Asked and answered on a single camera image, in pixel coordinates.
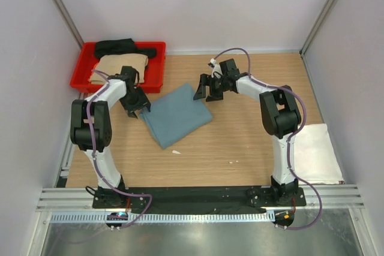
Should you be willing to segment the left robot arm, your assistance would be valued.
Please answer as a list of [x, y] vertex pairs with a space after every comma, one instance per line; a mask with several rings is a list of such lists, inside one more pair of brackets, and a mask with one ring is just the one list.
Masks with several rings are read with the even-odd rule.
[[116, 168], [110, 150], [112, 123], [110, 109], [120, 103], [124, 112], [137, 118], [137, 112], [151, 111], [151, 103], [138, 86], [139, 72], [123, 66], [121, 72], [108, 76], [94, 70], [105, 82], [91, 96], [71, 104], [70, 140], [86, 154], [97, 175], [97, 189], [86, 187], [94, 197], [95, 208], [120, 208], [130, 198], [122, 174]]

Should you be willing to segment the blue t-shirt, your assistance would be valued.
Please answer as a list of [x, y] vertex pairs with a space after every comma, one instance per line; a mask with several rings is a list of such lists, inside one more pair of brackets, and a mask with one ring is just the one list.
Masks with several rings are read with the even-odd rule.
[[162, 149], [212, 121], [205, 104], [193, 97], [194, 90], [186, 83], [151, 103], [150, 111], [140, 112], [139, 117]]

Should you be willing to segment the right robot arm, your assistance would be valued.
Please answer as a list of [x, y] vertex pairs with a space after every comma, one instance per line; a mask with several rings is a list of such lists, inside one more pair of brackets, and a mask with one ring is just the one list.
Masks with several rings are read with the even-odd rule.
[[293, 173], [293, 142], [301, 123], [295, 96], [289, 86], [261, 82], [237, 68], [235, 60], [217, 63], [211, 59], [211, 74], [201, 74], [193, 100], [220, 101], [227, 91], [246, 95], [260, 104], [264, 130], [271, 136], [274, 169], [269, 196], [283, 206], [298, 193], [298, 178]]

